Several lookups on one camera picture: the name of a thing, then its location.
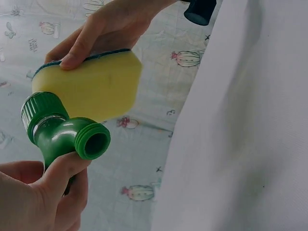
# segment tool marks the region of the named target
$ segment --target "white cloth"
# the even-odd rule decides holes
[[[308,230],[307,12],[307,0],[224,0],[152,231]]]

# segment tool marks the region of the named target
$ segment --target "green plastic fitting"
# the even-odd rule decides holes
[[[100,157],[110,144],[110,132],[88,118],[69,118],[58,96],[37,92],[21,110],[28,137],[42,152],[45,170],[59,156],[76,151],[85,160]]]

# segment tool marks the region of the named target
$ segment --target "blue sponge edge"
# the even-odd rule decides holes
[[[109,55],[109,54],[116,54],[116,53],[120,53],[120,52],[126,52],[126,51],[131,51],[130,49],[120,49],[120,50],[115,50],[115,51],[109,51],[109,52],[104,52],[101,54],[96,54],[96,55],[91,55],[88,58],[86,58],[84,61],[87,60],[91,60],[91,59],[99,59],[103,56]],[[42,65],[34,74],[33,77],[35,77],[35,75],[43,68],[47,67],[47,66],[52,66],[52,65],[59,65],[62,61],[54,61],[54,62],[50,62],[48,64],[44,64]]]

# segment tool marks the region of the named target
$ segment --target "hand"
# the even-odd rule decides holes
[[[76,153],[66,154],[43,176],[43,164],[38,161],[1,164],[1,231],[77,231],[88,198],[89,164]],[[70,193],[63,196],[73,175]]]
[[[90,54],[131,49],[154,16],[176,0],[114,0],[50,51],[45,63],[61,60],[62,69],[78,67]]]

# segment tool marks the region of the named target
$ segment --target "cactus pattern tablecloth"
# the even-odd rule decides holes
[[[33,74],[49,50],[104,4],[103,0],[0,0],[0,163],[42,160],[20,121]],[[144,65],[138,97],[127,115],[104,122],[113,140],[107,153],[89,167],[82,231],[150,230],[172,131],[219,6],[210,25],[202,27],[186,20],[187,4],[177,2],[153,20],[134,47]]]

